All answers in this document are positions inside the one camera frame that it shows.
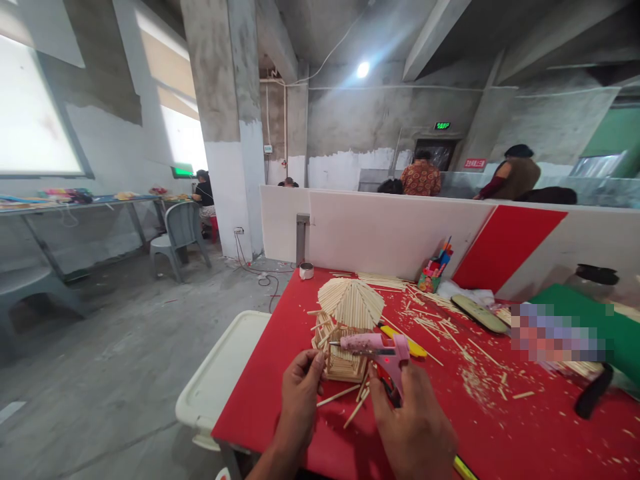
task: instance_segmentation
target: green wall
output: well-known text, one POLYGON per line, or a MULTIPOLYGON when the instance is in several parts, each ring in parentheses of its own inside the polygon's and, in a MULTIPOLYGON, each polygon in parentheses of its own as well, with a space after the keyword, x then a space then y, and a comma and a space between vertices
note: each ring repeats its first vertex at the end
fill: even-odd
POLYGON ((635 177, 640 171, 640 108, 611 109, 593 134, 582 157, 627 155, 612 177, 635 177))

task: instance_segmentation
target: doorway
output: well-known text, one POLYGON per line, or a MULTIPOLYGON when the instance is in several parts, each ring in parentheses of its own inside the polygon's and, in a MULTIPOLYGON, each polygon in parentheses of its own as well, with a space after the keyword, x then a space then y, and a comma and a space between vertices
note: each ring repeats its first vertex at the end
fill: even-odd
POLYGON ((431 163, 440 171, 448 171, 456 144, 456 140, 419 139, 415 142, 413 158, 415 160, 418 149, 426 149, 431 154, 431 163))

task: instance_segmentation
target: plastic chair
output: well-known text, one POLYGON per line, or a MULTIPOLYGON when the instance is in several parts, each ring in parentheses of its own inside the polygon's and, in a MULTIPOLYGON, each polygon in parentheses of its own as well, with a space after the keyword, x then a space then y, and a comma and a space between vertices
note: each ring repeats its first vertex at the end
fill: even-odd
POLYGON ((155 266, 155 254, 162 253, 169 258, 171 268, 173 268, 178 282, 184 283, 180 274, 176 250, 192 243, 198 244, 200 252, 205 258, 207 268, 211 268, 211 262, 205 250, 205 241, 200 234, 200 216, 197 203, 185 202, 172 206, 165 214, 165 225, 167 226, 166 235, 151 240, 151 248, 149 250, 151 268, 156 278, 158 277, 158 272, 155 266))
POLYGON ((82 318, 89 315, 76 294, 48 268, 32 267, 0 273, 0 345, 9 359, 18 355, 9 310, 20 300, 36 294, 54 295, 82 318))

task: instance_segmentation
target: floral shirt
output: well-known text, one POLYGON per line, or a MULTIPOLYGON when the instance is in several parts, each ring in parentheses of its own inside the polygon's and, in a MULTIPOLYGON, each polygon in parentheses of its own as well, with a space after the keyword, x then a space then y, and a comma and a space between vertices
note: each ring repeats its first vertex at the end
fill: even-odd
POLYGON ((414 163, 400 177, 405 195, 433 197, 440 193, 440 170, 430 163, 414 163))

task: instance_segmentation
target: red table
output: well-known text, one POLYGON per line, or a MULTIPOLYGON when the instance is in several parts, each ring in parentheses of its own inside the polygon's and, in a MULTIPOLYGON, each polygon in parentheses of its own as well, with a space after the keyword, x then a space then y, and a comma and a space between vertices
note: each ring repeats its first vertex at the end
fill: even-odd
MULTIPOLYGON (((333 278, 324 269, 302 282, 294 275, 231 394, 212 436, 218 441, 263 452, 280 412, 282 372, 301 350, 311 348, 317 291, 333 278)), ((459 455, 485 479, 637 479, 640 477, 640 405, 620 391, 601 400, 590 421, 573 412, 582 388, 540 365, 519 360, 508 337, 494 337, 464 317, 454 334, 468 348, 475 364, 465 360, 456 344, 440 342, 411 319, 409 309, 427 309, 407 293, 380 291, 384 316, 398 325, 432 358, 418 363, 427 370, 437 398, 460 439, 459 455), (484 356, 472 339, 496 362, 484 356), (507 372, 505 401, 498 391, 507 372), (534 391, 518 400, 513 395, 534 391)), ((329 382, 325 398, 352 384, 329 382)), ((343 425, 355 407, 357 392, 318 409, 315 435, 305 468, 336 479, 390 479, 390 471, 367 399, 350 426, 343 425)))

